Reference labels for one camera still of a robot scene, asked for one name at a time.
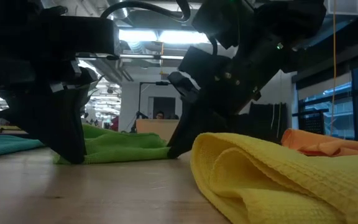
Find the table surface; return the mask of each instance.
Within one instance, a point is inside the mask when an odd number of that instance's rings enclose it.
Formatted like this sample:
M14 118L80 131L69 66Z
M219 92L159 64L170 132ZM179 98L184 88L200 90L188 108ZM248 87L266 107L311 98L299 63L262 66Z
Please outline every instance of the table surface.
M189 160L65 166L49 149L0 156L0 223L229 223L198 191Z

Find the doorway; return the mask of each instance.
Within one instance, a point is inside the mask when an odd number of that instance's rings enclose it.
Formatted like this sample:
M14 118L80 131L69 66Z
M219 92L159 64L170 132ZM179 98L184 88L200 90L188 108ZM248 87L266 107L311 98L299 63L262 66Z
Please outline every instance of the doorway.
M164 119L171 119L175 115L176 98L174 97L150 97L149 118L155 119L159 111L164 113Z

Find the white wall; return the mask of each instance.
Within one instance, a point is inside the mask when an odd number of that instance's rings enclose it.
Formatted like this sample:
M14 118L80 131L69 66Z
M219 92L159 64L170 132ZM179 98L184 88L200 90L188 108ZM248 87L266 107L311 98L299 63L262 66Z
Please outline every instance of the white wall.
M135 121L135 114L139 103L139 82L122 84L121 113L119 115L119 131L130 131ZM150 97L173 97L175 100L175 114L181 116L182 102L179 93L172 86L157 86L143 84L140 97L140 112L148 115Z
M283 73L281 70L261 89L262 97L258 101L252 100L257 104L286 103L288 109L288 127L297 128L297 123L292 119L292 113L298 112L298 96L295 85L291 82L291 77L296 73ZM248 113L250 104L247 104L240 114Z
M279 71L261 90L262 97L256 101L258 104L286 103L288 106L288 127L297 128L297 118L292 118L292 113L298 112L298 95L291 77L296 73L283 73ZM173 86L142 85L142 97L140 111L148 112L149 97L175 97L176 114L181 116L182 105L179 93ZM121 113L119 117L119 130L130 131L135 121L135 113L138 108L139 83L123 83L121 98ZM248 113L250 103L240 112Z
M88 113L88 117L86 118L87 121L91 121L91 119L95 121L97 119L96 111L94 108L92 108L92 106L87 105L86 112Z

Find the blue towel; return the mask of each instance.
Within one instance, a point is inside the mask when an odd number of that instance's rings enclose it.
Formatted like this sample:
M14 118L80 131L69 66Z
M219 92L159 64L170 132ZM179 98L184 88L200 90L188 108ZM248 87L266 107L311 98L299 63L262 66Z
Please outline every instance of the blue towel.
M42 146L44 146L44 144L39 140L0 135L0 155L25 151Z

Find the green cloth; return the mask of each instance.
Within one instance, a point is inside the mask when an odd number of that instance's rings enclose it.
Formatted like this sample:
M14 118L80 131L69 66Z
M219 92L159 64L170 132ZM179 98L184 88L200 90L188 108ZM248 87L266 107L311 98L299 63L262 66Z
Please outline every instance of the green cloth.
M88 124L83 124L83 131L87 153L83 164L167 159L169 147L157 134L119 133ZM59 155L54 163L69 164Z
M0 135L0 155L26 151L43 146L44 144L38 140L24 139L9 135Z

